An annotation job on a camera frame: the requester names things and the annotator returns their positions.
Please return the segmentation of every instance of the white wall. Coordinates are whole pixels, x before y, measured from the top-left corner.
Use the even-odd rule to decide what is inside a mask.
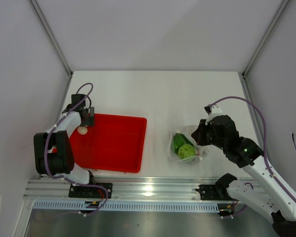
[[[36,174],[33,135],[56,119],[67,76],[26,0],[0,0],[0,237]]]
[[[296,0],[249,73],[248,83],[266,117],[271,162],[296,189]]]
[[[76,70],[244,71],[282,0],[38,0]]]

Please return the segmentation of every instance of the gray floor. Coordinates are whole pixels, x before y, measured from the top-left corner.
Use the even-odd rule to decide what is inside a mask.
[[[26,237],[277,237],[270,223],[247,208],[232,219],[215,213],[99,211],[94,216],[36,210]]]

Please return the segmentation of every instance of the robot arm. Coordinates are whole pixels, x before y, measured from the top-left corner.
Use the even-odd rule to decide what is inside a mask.
[[[60,120],[64,116],[67,118],[53,131],[48,144],[47,154],[49,170],[55,177],[61,175],[80,184],[88,184],[91,174],[74,162],[74,155],[69,142],[69,137],[77,127],[94,125],[94,108],[90,107],[87,109],[84,101],[84,103],[78,106],[70,114],[67,114],[67,112],[84,97],[84,94],[72,95],[72,103],[67,105]],[[52,128],[44,133],[37,133],[34,136],[35,164],[39,174],[47,174],[44,164],[44,147],[47,135]]]
[[[268,161],[273,174],[269,172],[263,151],[251,139],[240,137],[235,123],[217,105],[205,107],[205,110],[209,116],[200,121],[192,138],[198,145],[214,145],[221,149],[231,162],[250,174],[267,194],[248,188],[230,174],[217,181],[217,189],[224,189],[230,197],[244,202],[272,222],[279,236],[296,237],[296,192]]]

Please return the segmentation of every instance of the red tray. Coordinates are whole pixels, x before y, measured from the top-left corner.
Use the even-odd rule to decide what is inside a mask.
[[[94,115],[94,126],[70,136],[74,161],[81,167],[138,173],[141,169],[147,119]]]

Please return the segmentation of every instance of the white table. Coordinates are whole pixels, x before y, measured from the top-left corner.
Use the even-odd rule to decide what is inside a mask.
[[[71,94],[86,82],[94,84],[90,98],[95,113],[145,117],[148,121],[141,171],[133,174],[97,170],[94,175],[205,178],[231,173],[239,178],[250,177],[214,146],[209,147],[209,156],[195,166],[177,163],[167,156],[170,130],[197,125],[207,117],[203,107],[222,97],[244,97],[237,72],[77,71],[64,107],[71,102]],[[80,92],[87,93],[89,88]],[[220,102],[220,107],[235,121],[241,136],[257,142],[245,102],[226,100]]]

